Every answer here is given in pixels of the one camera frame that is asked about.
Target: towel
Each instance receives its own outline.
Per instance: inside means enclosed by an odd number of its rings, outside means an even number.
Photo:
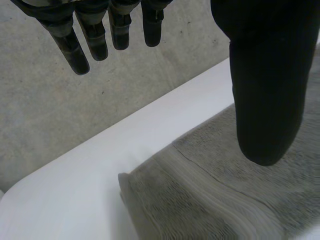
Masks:
[[[231,105],[119,174],[140,239],[292,239],[319,222],[319,57],[318,49],[301,128],[275,165],[242,154]]]

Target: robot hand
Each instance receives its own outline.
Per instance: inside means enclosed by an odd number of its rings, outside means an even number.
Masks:
[[[124,50],[129,46],[131,11],[141,0],[11,0],[24,13],[36,18],[49,31],[72,70],[89,72],[87,58],[73,29],[73,12],[81,26],[92,57],[96,61],[108,57],[102,19],[108,11],[113,46]],[[161,40],[164,9],[172,0],[142,0],[145,43],[155,47]]]

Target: white surface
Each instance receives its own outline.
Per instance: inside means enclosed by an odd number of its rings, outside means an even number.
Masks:
[[[19,181],[0,240],[135,240],[118,173],[130,172],[233,103],[229,59]]]

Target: folded towel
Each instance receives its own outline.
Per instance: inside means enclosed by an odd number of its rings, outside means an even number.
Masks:
[[[277,164],[260,166],[243,156],[232,105],[130,174],[119,174],[140,239],[289,239],[317,223],[320,69],[315,71],[299,133]]]

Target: gray concrete surface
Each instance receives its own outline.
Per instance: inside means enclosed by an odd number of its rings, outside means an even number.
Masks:
[[[144,43],[141,8],[132,14],[130,46],[112,47],[75,75],[49,33],[9,0],[0,3],[0,189],[17,181],[187,82],[229,55],[208,0],[175,0],[165,10],[162,41]]]

